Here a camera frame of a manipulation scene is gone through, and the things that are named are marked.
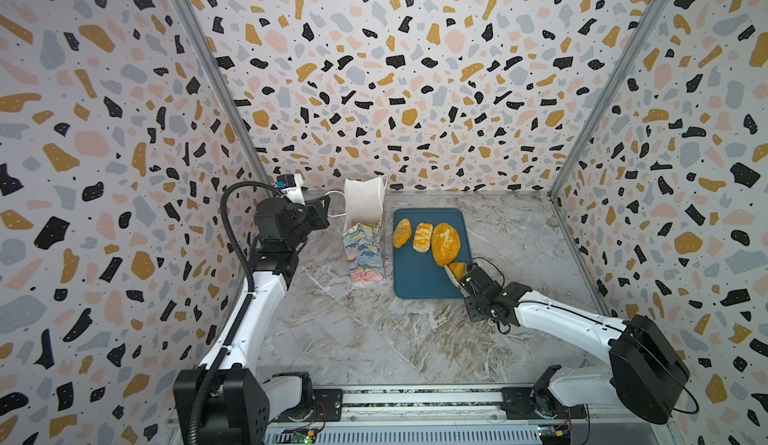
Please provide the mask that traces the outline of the shell shaped bread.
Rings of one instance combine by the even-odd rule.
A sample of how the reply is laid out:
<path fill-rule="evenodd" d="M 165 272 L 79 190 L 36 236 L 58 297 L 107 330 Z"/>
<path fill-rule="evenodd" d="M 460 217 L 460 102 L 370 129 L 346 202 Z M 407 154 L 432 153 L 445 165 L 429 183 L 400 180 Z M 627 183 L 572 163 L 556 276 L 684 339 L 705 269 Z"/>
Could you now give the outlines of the shell shaped bread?
<path fill-rule="evenodd" d="M 467 273 L 467 264 L 465 262 L 452 262 L 447 265 L 453 279 L 460 282 Z"/>

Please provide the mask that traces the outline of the floral paper bag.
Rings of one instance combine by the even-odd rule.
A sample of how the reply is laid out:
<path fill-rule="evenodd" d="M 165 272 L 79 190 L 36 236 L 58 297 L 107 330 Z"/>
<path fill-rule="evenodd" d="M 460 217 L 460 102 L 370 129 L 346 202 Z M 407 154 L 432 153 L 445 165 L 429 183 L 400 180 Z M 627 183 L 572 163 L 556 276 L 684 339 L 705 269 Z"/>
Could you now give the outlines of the floral paper bag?
<path fill-rule="evenodd" d="M 341 195 L 344 200 L 344 211 L 330 217 L 344 218 L 342 242 L 350 279 L 355 285 L 377 283 L 385 278 L 381 228 L 386 183 L 383 176 L 364 181 L 346 179 L 341 191 L 327 192 Z"/>

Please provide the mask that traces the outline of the small oval bread roll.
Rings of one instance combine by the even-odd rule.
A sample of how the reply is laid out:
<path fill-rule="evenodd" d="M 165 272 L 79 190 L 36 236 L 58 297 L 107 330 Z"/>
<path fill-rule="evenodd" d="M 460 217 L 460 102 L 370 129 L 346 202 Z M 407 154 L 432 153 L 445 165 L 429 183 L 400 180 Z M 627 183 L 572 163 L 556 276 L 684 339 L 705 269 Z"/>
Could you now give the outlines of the small oval bread roll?
<path fill-rule="evenodd" d="M 403 247 L 412 236 L 412 226 L 408 218 L 401 219 L 392 235 L 392 244 L 395 249 Z"/>

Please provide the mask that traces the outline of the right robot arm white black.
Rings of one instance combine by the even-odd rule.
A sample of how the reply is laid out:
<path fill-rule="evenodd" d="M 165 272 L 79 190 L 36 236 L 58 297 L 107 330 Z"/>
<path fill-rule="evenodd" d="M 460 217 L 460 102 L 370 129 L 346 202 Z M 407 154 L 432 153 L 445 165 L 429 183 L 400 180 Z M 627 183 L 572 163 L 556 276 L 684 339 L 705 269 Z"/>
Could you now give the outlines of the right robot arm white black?
<path fill-rule="evenodd" d="M 622 320 L 581 310 L 522 283 L 501 285 L 475 263 L 451 263 L 444 270 L 471 321 L 489 321 L 502 334 L 515 327 L 538 330 L 598 359 L 589 367 L 548 367 L 519 400 L 520 409 L 558 418 L 573 407 L 622 406 L 656 425 L 678 412 L 690 372 L 649 317 Z"/>

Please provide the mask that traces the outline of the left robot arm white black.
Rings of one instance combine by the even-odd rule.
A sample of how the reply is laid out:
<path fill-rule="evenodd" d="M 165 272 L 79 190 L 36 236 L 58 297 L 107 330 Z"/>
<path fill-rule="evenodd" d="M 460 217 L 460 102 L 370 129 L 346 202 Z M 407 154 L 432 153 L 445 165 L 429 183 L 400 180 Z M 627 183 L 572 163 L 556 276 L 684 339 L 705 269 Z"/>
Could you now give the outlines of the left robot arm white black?
<path fill-rule="evenodd" d="M 256 208 L 259 234 L 245 256 L 245 280 L 235 310 L 211 350 L 173 385 L 186 444 L 260 444 L 278 418 L 306 421 L 315 412 L 306 372 L 265 381 L 255 365 L 269 325 L 285 298 L 309 235 L 329 227 L 327 197 L 295 203 L 272 197 Z"/>

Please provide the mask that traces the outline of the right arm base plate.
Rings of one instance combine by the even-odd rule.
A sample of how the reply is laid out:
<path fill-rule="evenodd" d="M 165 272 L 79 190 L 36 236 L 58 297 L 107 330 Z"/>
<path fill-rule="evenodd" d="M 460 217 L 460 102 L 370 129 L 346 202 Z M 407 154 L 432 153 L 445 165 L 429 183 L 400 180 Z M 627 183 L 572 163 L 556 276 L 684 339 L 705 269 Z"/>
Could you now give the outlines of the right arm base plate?
<path fill-rule="evenodd" d="M 500 408 L 508 420 L 560 420 L 568 418 L 585 419 L 583 406 L 566 407 L 547 389 L 535 389 L 527 386 L 503 387 L 501 389 Z"/>

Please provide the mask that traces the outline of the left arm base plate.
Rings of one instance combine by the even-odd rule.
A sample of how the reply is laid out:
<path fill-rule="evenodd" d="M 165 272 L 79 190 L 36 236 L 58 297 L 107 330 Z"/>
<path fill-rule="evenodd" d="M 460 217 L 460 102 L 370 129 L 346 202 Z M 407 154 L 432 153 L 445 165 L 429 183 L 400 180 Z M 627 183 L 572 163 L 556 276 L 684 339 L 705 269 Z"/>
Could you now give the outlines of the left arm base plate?
<path fill-rule="evenodd" d="M 344 391 L 340 388 L 320 388 L 312 392 L 268 389 L 269 421 L 299 423 L 310 420 L 320 424 L 339 422 L 342 415 Z"/>

